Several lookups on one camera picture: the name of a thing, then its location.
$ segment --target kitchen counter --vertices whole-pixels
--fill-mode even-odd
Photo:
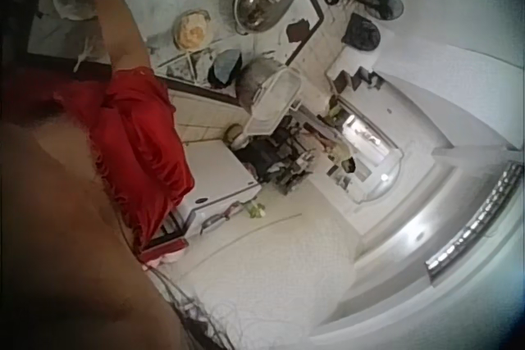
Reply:
[[[243,54],[244,64],[258,56],[269,56],[289,65],[324,19],[317,0],[294,0],[285,17],[271,30],[240,35],[235,32],[235,25],[224,18],[221,1],[126,0],[148,45],[155,73],[166,81],[169,89],[237,104],[233,87],[216,91],[207,82],[208,68],[218,53],[237,48]],[[99,34],[96,20],[61,19],[53,0],[28,0],[22,8],[17,16],[24,19],[20,23],[22,37],[18,40],[22,63],[72,72],[85,39]],[[209,12],[215,37],[208,48],[188,56],[173,44],[171,30],[180,14],[194,9]],[[306,21],[309,29],[300,41],[291,42],[287,29],[300,21]],[[81,65],[77,77],[109,77],[111,71],[104,51],[89,60]]]

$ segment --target red shirt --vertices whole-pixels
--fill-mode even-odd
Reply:
[[[194,187],[175,108],[151,69],[121,70],[109,83],[29,70],[10,81],[6,93],[8,120],[22,121],[55,102],[88,130],[97,171],[134,231],[138,251]]]

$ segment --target person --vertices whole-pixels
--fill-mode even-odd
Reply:
[[[94,3],[108,83],[22,70],[2,84],[2,345],[224,348],[143,272],[141,249],[194,181],[129,8]]]

